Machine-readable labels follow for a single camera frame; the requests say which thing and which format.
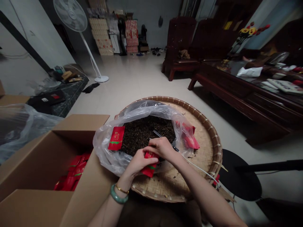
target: round bamboo tray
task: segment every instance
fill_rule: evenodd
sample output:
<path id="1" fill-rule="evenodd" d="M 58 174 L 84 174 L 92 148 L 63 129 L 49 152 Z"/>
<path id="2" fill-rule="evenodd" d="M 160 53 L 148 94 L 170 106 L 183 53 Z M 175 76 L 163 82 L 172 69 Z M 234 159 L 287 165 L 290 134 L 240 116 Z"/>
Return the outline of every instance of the round bamboo tray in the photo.
<path id="1" fill-rule="evenodd" d="M 165 96 L 152 96 L 140 100 L 145 99 L 160 101 L 163 104 L 174 107 L 196 127 L 194 136 L 200 148 L 196 150 L 192 156 L 187 158 L 196 166 L 199 166 L 216 178 L 221 168 L 223 154 L 220 138 L 210 121 L 200 111 L 182 100 Z M 210 184 L 213 183 L 213 180 L 208 175 L 194 166 L 193 168 L 207 179 Z M 166 172 L 154 174 L 152 178 L 145 175 L 137 176 L 133 181 L 131 189 L 144 197 L 162 202 L 176 203 L 186 202 L 192 199 L 186 182 L 181 174 L 173 167 Z"/>

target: white electric fan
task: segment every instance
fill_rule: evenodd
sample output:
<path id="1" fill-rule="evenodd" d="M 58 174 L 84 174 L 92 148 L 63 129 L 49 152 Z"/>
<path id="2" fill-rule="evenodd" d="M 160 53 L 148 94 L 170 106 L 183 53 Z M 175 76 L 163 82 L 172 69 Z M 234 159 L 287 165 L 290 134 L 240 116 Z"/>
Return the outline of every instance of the white electric fan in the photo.
<path id="1" fill-rule="evenodd" d="M 101 76 L 99 68 L 95 62 L 94 57 L 83 37 L 82 32 L 87 28 L 87 18 L 84 10 L 76 0 L 54 0 L 54 7 L 62 22 L 70 29 L 79 32 L 83 42 L 88 50 L 91 60 L 94 62 L 98 71 L 95 82 L 102 83 L 108 81 L 107 76 Z"/>

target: vase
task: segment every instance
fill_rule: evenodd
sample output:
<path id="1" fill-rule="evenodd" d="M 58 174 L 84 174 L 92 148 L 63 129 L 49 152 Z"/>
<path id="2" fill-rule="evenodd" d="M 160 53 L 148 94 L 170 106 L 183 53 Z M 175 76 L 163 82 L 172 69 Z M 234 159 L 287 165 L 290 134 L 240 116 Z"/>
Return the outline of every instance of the vase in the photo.
<path id="1" fill-rule="evenodd" d="M 236 44 L 234 48 L 231 50 L 232 54 L 235 54 L 241 47 L 241 44 Z"/>

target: jade bangle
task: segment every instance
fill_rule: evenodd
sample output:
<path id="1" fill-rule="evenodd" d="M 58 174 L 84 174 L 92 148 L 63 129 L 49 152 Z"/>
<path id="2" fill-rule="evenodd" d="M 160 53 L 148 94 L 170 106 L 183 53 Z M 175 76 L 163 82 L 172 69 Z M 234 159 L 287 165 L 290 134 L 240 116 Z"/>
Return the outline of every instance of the jade bangle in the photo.
<path id="1" fill-rule="evenodd" d="M 117 202 L 117 203 L 120 203 L 120 204 L 124 204 L 126 203 L 126 201 L 128 200 L 128 195 L 125 197 L 125 198 L 120 198 L 117 193 L 115 192 L 115 185 L 116 184 L 113 184 L 113 186 L 111 187 L 110 189 L 110 194 L 111 196 L 113 197 L 113 199 Z"/>

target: white floor tile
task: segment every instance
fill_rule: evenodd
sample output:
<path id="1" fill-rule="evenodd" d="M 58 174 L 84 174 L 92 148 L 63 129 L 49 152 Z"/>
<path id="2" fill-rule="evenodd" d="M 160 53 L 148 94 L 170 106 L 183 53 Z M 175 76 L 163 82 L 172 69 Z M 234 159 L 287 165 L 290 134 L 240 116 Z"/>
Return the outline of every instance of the white floor tile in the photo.
<path id="1" fill-rule="evenodd" d="M 100 56 L 94 55 L 102 75 L 109 81 L 100 84 L 90 94 L 82 93 L 69 114 L 110 114 L 113 120 L 124 107 L 148 96 L 169 96 L 181 99 L 201 111 L 214 125 L 224 149 L 230 150 L 249 164 L 303 159 L 302 134 L 257 148 L 245 142 L 256 124 L 221 100 L 207 94 L 197 83 L 193 91 L 187 89 L 190 73 L 177 73 L 172 82 L 161 73 L 164 54 L 161 56 Z M 94 83 L 95 71 L 87 53 L 78 54 L 76 61 Z M 302 171 L 259 175 L 263 197 L 303 202 Z M 255 202 L 236 197 L 235 210 L 250 226 L 268 222 Z"/>

